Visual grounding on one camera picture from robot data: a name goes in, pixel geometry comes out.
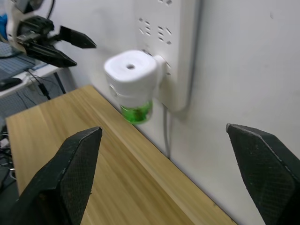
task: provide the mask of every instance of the electrical outlet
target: electrical outlet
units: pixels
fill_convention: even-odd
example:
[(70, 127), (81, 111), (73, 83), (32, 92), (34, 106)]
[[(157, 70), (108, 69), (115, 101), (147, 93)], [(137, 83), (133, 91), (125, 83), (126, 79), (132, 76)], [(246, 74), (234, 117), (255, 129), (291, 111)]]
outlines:
[(200, 0), (135, 0), (138, 48), (167, 61), (158, 99), (170, 111), (188, 104)]

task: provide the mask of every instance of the white power strip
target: white power strip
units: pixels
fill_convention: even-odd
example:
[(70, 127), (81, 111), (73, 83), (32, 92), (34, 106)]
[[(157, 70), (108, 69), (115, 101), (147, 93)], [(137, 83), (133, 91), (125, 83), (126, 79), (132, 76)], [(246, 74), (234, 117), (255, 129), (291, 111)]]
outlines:
[(135, 0), (138, 48), (167, 61), (159, 100), (170, 111), (188, 104), (200, 0)]

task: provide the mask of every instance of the wooden tabletop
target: wooden tabletop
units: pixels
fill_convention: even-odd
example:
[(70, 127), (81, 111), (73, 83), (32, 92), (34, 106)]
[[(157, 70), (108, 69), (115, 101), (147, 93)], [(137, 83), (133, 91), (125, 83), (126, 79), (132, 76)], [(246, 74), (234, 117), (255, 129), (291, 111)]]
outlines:
[(82, 225), (235, 225), (91, 86), (7, 119), (20, 193), (67, 137), (95, 126), (103, 137)]

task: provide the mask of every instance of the computer keyboard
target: computer keyboard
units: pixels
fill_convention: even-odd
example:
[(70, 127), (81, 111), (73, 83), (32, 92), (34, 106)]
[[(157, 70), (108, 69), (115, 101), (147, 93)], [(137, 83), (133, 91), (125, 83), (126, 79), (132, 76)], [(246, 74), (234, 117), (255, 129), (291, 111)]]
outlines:
[(27, 69), (34, 67), (32, 62), (25, 61), (18, 57), (0, 60), (0, 80), (13, 77)]
[[(0, 45), (0, 53), (8, 54), (11, 47), (5, 43)], [(35, 60), (20, 54), (8, 59), (0, 59), (0, 80), (13, 77), (35, 66)]]

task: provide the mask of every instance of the white wall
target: white wall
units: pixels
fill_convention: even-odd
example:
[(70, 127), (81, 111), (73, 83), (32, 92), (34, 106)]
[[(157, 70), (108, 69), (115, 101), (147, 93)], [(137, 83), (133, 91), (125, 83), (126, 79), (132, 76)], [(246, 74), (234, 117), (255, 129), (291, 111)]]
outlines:
[[(299, 7), (298, 0), (202, 1), (191, 106), (174, 115), (172, 160), (243, 225), (264, 222), (242, 182), (225, 126), (273, 133), (300, 157)], [(96, 50), (61, 48), (78, 62), (72, 69), (77, 85), (92, 83), (115, 104), (102, 65), (135, 48), (133, 1), (60, 0), (52, 18), (97, 43)], [(140, 129), (164, 151), (162, 117), (157, 103), (153, 119)]]

